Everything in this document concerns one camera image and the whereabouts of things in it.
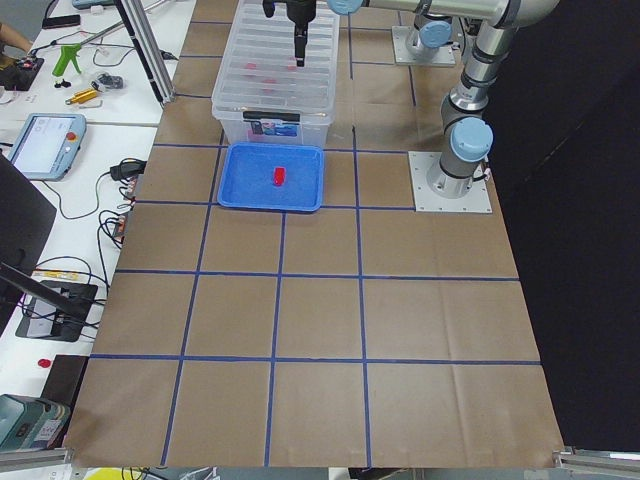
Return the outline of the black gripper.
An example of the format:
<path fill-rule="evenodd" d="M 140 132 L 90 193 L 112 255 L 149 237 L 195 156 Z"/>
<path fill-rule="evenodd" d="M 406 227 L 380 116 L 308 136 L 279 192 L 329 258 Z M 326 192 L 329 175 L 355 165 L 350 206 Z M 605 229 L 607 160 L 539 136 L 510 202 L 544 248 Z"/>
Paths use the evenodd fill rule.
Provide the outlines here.
<path fill-rule="evenodd" d="M 277 3 L 283 3 L 287 18 L 294 23 L 310 23 L 316 17 L 315 0 L 263 0 L 263 11 L 267 18 L 275 14 Z M 294 27 L 294 53 L 296 65 L 305 65 L 307 45 L 307 25 L 296 24 Z"/>

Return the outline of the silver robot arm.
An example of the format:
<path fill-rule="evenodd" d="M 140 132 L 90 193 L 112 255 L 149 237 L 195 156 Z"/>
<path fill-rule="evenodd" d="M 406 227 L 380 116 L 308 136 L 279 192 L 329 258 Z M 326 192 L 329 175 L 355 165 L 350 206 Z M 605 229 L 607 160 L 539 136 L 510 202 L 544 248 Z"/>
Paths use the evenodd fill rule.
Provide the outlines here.
<path fill-rule="evenodd" d="M 488 91 L 501 62 L 521 27 L 549 15 L 556 1 L 330 1 L 338 15 L 361 8 L 411 11 L 418 16 L 439 15 L 479 19 L 481 26 L 459 83 L 444 97 L 441 118 L 445 144 L 440 159 L 426 174 L 431 190 L 447 199 L 465 196 L 475 181 L 474 172 L 489 153 L 493 132 L 482 119 Z"/>
<path fill-rule="evenodd" d="M 453 66 L 452 17 L 422 13 L 414 17 L 414 24 L 405 40 L 409 63 L 424 66 Z"/>

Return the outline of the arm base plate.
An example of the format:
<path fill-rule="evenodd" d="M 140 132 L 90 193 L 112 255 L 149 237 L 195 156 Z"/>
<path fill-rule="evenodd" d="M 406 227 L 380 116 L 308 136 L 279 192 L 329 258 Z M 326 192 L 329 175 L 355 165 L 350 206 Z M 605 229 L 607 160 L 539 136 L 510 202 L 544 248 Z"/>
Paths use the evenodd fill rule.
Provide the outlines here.
<path fill-rule="evenodd" d="M 397 65 L 446 68 L 456 65 L 450 45 L 437 48 L 425 46 L 413 26 L 393 26 L 392 41 Z"/>
<path fill-rule="evenodd" d="M 487 181 L 475 181 L 480 166 L 471 177 L 448 176 L 440 165 L 440 152 L 409 151 L 409 171 L 415 210 L 419 213 L 491 214 Z"/>

